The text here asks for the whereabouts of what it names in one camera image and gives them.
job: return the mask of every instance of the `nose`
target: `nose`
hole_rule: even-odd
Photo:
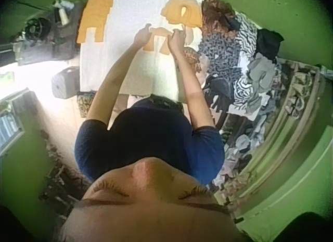
[[[138,191],[161,198],[170,192],[173,175],[170,167],[159,159],[145,158],[134,165],[133,179]]]

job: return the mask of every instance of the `short sleeve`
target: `short sleeve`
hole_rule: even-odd
[[[75,142],[74,154],[81,172],[91,181],[101,175],[100,160],[104,157],[108,130],[105,123],[86,120],[82,123]]]
[[[191,175],[201,184],[209,184],[224,162],[224,146],[218,130],[212,126],[194,130],[189,149]]]

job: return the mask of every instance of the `eyelash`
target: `eyelash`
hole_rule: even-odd
[[[181,195],[180,197],[178,197],[178,199],[179,200],[184,200],[184,199],[187,199],[189,197],[195,197],[195,196],[210,197],[211,194],[210,194],[210,192],[209,192],[209,190],[207,188],[196,186],[190,192],[185,191],[183,193],[183,195]]]
[[[102,182],[99,182],[94,188],[93,188],[93,191],[94,192],[97,192],[97,191],[100,191],[100,190],[103,190],[103,189],[111,189],[113,190],[114,192],[124,196],[124,197],[129,197],[128,194],[124,193],[124,191],[115,186],[114,183],[109,183],[109,182],[105,182],[105,181],[102,181]]]

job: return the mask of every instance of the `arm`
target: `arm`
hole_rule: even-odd
[[[134,43],[112,66],[99,90],[97,91],[93,103],[89,109],[87,120],[99,120],[107,126],[111,118],[114,104],[116,103],[120,87],[130,68],[130,65],[136,53],[145,46],[151,34],[149,33],[150,25],[147,24],[135,35]]]
[[[200,83],[185,58],[183,48],[185,42],[185,32],[174,30],[172,36],[168,36],[168,45],[171,53],[178,62],[178,66],[183,78],[185,97],[188,111],[194,129],[201,126],[213,126],[214,121],[211,112],[206,104]]]

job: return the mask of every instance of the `window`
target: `window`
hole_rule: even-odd
[[[22,124],[15,113],[0,111],[0,156],[23,134]]]

